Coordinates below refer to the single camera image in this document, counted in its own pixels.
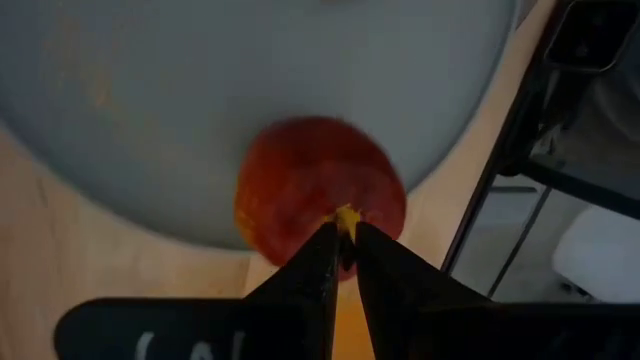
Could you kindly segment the black rounded box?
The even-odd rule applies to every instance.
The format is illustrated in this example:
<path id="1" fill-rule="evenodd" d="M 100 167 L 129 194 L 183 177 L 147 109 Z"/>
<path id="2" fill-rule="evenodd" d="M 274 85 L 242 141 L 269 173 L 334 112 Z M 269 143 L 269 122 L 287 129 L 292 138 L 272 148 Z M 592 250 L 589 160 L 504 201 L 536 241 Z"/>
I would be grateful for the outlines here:
<path id="1" fill-rule="evenodd" d="M 571 0 L 544 52 L 546 63 L 566 71 L 611 68 L 640 22 L 640 0 Z"/>

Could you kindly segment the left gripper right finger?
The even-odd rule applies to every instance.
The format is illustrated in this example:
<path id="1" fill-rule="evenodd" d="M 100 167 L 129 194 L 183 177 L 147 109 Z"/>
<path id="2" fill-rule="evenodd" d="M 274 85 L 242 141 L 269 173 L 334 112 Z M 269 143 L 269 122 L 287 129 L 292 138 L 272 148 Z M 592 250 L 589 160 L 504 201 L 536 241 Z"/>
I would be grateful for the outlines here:
<path id="1" fill-rule="evenodd" d="M 640 360 L 640 305 L 495 302 L 365 222 L 355 249 L 376 360 Z"/>

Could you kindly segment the red apple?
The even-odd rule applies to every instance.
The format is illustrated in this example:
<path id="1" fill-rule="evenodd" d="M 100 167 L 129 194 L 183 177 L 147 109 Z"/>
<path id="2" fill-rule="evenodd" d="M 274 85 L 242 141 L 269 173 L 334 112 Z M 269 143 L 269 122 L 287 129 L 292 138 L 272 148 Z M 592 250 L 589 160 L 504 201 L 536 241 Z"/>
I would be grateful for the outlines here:
<path id="1" fill-rule="evenodd" d="M 365 132 L 339 118 L 298 116 L 252 140 L 233 207 L 243 239 L 281 267 L 327 222 L 354 237 L 363 221 L 398 239 L 407 195 L 387 153 Z"/>

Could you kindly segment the white rounded object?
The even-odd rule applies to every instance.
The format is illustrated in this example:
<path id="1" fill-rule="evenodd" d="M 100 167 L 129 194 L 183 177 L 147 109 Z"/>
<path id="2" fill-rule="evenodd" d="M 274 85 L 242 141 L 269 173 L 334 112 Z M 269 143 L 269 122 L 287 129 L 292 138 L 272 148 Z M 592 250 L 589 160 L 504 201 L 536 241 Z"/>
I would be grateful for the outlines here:
<path id="1" fill-rule="evenodd" d="M 560 237 L 552 267 L 597 300 L 640 303 L 640 220 L 587 207 Z"/>

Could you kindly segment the grey round plate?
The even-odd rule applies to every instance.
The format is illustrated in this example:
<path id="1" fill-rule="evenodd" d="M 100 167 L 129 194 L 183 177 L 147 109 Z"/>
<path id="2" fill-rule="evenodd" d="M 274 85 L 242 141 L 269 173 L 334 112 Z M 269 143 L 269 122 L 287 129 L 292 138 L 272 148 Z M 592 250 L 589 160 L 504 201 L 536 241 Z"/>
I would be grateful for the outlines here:
<path id="1" fill-rule="evenodd" d="M 343 118 L 406 189 L 480 106 L 522 0 L 0 0 L 0 125 L 89 198 L 194 244 L 233 221 L 252 138 Z"/>

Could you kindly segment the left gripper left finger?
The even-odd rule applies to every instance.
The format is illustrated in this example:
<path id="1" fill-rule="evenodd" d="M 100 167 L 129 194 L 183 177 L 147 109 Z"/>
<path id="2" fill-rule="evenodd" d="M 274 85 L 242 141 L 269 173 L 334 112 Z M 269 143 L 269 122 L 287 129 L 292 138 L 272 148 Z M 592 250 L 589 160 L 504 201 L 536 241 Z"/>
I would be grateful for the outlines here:
<path id="1" fill-rule="evenodd" d="M 338 229 L 323 224 L 243 298 L 105 297 L 57 322 L 58 360 L 330 360 Z"/>

